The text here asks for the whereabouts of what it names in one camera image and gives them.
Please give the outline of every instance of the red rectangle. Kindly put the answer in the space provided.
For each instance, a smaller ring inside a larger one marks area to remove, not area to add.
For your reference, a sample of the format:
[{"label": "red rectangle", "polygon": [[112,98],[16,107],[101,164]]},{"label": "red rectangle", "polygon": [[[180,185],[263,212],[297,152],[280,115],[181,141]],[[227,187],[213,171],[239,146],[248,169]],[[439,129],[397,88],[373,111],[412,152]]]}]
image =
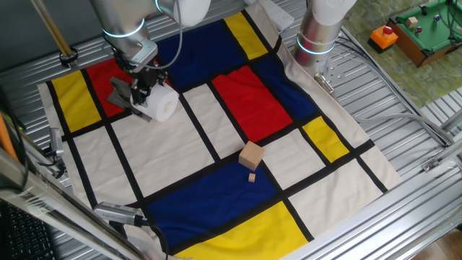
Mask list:
[{"label": "red rectangle", "polygon": [[122,113],[123,109],[106,101],[114,87],[109,82],[112,77],[131,83],[132,78],[123,70],[119,69],[114,58],[87,68],[88,76],[92,81],[96,95],[103,106],[107,117]]},{"label": "red rectangle", "polygon": [[292,123],[281,104],[249,66],[219,75],[212,83],[252,142]]}]

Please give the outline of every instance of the cable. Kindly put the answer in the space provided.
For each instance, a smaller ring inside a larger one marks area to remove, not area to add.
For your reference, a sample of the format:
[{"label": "cable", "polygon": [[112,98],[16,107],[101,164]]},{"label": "cable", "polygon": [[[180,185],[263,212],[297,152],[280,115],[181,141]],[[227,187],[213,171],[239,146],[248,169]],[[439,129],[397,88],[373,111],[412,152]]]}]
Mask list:
[{"label": "cable", "polygon": [[45,167],[51,167],[51,166],[54,166],[56,165],[58,161],[56,160],[56,157],[53,157],[53,163],[42,163],[42,162],[37,162],[38,165],[42,165],[42,166],[45,166]]},{"label": "cable", "polygon": [[355,117],[353,115],[352,115],[352,117],[358,123],[377,123],[377,122],[380,122],[380,121],[393,119],[393,118],[411,118],[411,119],[414,119],[414,120],[424,122],[428,126],[433,127],[440,134],[442,134],[448,141],[451,142],[453,140],[453,138],[451,136],[449,136],[449,134],[446,133],[441,127],[437,126],[435,123],[431,122],[430,120],[428,120],[428,119],[426,119],[424,117],[418,116],[418,115],[406,114],[406,113],[396,113],[396,114],[391,114],[391,115],[387,115],[387,116],[381,116],[381,117],[378,117],[378,118],[367,118],[367,119],[366,118],[357,118],[357,117]]},{"label": "cable", "polygon": [[[353,48],[351,46],[348,46],[342,42],[339,42],[339,41],[336,41],[338,44],[344,46],[344,47],[347,47],[347,48],[350,48],[354,51],[356,51],[359,55],[361,55],[362,58],[365,59],[365,61],[361,61],[361,60],[358,60],[358,59],[355,59],[355,58],[350,58],[350,59],[353,59],[353,60],[357,60],[358,62],[362,62],[362,63],[369,63],[371,67],[371,69],[373,69],[376,73],[378,73],[383,80],[385,80],[388,85],[390,86],[390,89],[391,91],[393,92],[393,94],[401,101],[401,103],[403,103],[403,105],[410,111],[413,111],[414,109],[410,108],[408,106],[408,104],[401,99],[400,95],[398,95],[398,93],[391,87],[391,82],[390,80],[388,80],[388,78],[384,75],[384,73],[380,70],[378,64],[375,63],[374,60],[372,60],[366,53],[364,50],[362,50],[361,47],[359,47],[355,42],[351,41],[350,39],[347,39],[347,38],[343,38],[341,36],[339,36],[339,38],[341,38],[342,40],[347,40],[349,43],[352,43],[354,44],[356,47],[358,47],[358,49],[356,48]],[[448,135],[448,133],[446,133],[446,131],[444,131],[443,129],[441,129],[438,125],[434,124],[433,122],[431,122],[430,120],[424,118],[424,117],[421,117],[421,116],[418,116],[418,115],[413,115],[413,114],[405,114],[405,113],[400,113],[400,114],[393,114],[393,115],[389,115],[389,116],[383,116],[383,117],[380,117],[380,118],[370,118],[370,119],[365,119],[365,118],[357,118],[355,116],[352,115],[352,117],[355,119],[356,122],[358,123],[373,123],[373,122],[377,122],[377,121],[384,121],[384,120],[388,120],[388,119],[391,119],[391,118],[412,118],[414,120],[418,120],[418,121],[422,121],[424,123],[426,123],[427,125],[433,127],[430,128],[436,135],[438,135],[440,138],[442,139],[446,139],[448,142],[450,142],[451,144],[454,143],[453,141],[453,138],[450,137]]]},{"label": "cable", "polygon": [[145,226],[150,227],[156,233],[156,235],[159,237],[160,245],[164,249],[165,260],[168,260],[168,242],[167,242],[167,237],[165,236],[164,232],[159,227],[157,227],[156,225],[152,225],[151,223],[147,222],[146,220],[143,220],[142,224],[145,225]]},{"label": "cable", "polygon": [[14,125],[14,130],[16,131],[17,138],[19,140],[19,143],[21,144],[21,156],[22,156],[22,159],[24,160],[23,165],[24,165],[24,169],[25,169],[24,178],[22,179],[22,184],[21,184],[21,189],[20,189],[20,191],[23,192],[24,188],[26,187],[26,184],[27,184],[27,179],[29,178],[29,165],[28,165],[29,158],[27,157],[26,148],[25,148],[25,145],[24,145],[24,140],[22,139],[21,130],[19,130],[18,123],[17,123],[17,120],[16,120],[16,116],[14,116],[13,108],[9,104],[9,101],[6,98],[6,94],[3,91],[2,86],[0,86],[0,98],[1,98],[2,102],[5,104],[6,109],[8,110],[8,113],[9,113],[9,115],[10,115],[10,117],[12,119],[13,125]]},{"label": "cable", "polygon": [[[453,26],[454,24],[450,25],[450,22],[449,22],[449,10],[450,10],[450,5],[448,6],[448,23],[445,22],[445,20],[443,19],[443,16],[441,15],[441,0],[438,0],[438,14],[440,15],[441,17],[441,21],[443,22],[443,24],[449,29],[449,38],[455,38],[453,35],[456,34],[458,36],[461,36],[462,37],[462,33],[460,32],[456,32],[454,29],[453,29]],[[455,10],[457,10],[457,5],[458,5],[458,0],[456,0],[455,2]]]},{"label": "cable", "polygon": [[164,66],[149,66],[146,64],[139,63],[137,61],[133,61],[131,59],[129,59],[128,61],[130,61],[133,64],[137,64],[137,65],[143,66],[144,68],[148,68],[148,69],[166,69],[176,61],[176,59],[180,55],[181,47],[183,46],[183,24],[181,22],[180,4],[178,2],[176,4],[176,9],[178,11],[178,24],[180,25],[180,43],[178,44],[178,50],[176,51],[175,57],[173,57],[172,61]]}]

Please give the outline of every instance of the orange box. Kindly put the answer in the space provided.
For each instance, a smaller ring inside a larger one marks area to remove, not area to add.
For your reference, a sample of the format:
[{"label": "orange box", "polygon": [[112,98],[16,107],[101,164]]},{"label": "orange box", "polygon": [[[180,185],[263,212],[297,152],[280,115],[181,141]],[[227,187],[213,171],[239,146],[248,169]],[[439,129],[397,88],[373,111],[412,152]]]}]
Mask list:
[{"label": "orange box", "polygon": [[392,34],[385,36],[383,33],[383,28],[386,25],[378,28],[377,30],[372,32],[370,39],[373,40],[377,45],[379,45],[383,50],[393,45],[396,40],[398,40],[398,36],[393,32]]}]

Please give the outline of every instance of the blue led ring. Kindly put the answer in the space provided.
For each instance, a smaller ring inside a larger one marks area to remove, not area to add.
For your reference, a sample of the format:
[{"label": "blue led ring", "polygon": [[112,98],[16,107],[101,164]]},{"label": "blue led ring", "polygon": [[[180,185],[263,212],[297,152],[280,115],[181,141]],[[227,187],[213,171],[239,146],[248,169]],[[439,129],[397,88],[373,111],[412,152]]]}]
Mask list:
[{"label": "blue led ring", "polygon": [[304,50],[305,52],[308,52],[308,53],[311,53],[311,54],[317,54],[317,55],[321,55],[321,54],[326,54],[326,53],[329,53],[330,51],[332,51],[335,47],[335,45],[332,46],[332,48],[328,51],[323,51],[323,52],[315,52],[315,51],[310,51],[308,50],[307,48],[303,47],[302,44],[300,43],[300,40],[299,38],[297,37],[297,43],[298,43],[298,46],[301,47],[302,50]]},{"label": "blue led ring", "polygon": [[105,34],[109,35],[110,37],[114,37],[114,38],[126,38],[126,37],[128,37],[128,36],[134,35],[134,34],[137,33],[138,31],[140,31],[140,30],[143,28],[143,25],[144,25],[144,19],[141,21],[141,24],[138,26],[138,28],[136,28],[133,32],[129,32],[129,33],[122,34],[122,35],[115,35],[115,34],[106,32],[104,29],[103,29],[103,32],[104,32]]}]

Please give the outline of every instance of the red button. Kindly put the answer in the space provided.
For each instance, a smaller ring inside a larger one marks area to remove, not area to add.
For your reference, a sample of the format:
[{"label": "red button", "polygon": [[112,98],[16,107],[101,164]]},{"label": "red button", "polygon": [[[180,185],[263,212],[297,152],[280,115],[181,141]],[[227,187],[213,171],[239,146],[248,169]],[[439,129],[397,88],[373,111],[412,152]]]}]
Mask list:
[{"label": "red button", "polygon": [[391,35],[393,33],[393,29],[391,29],[391,27],[389,26],[385,26],[383,28],[383,33],[385,33],[386,35]]}]

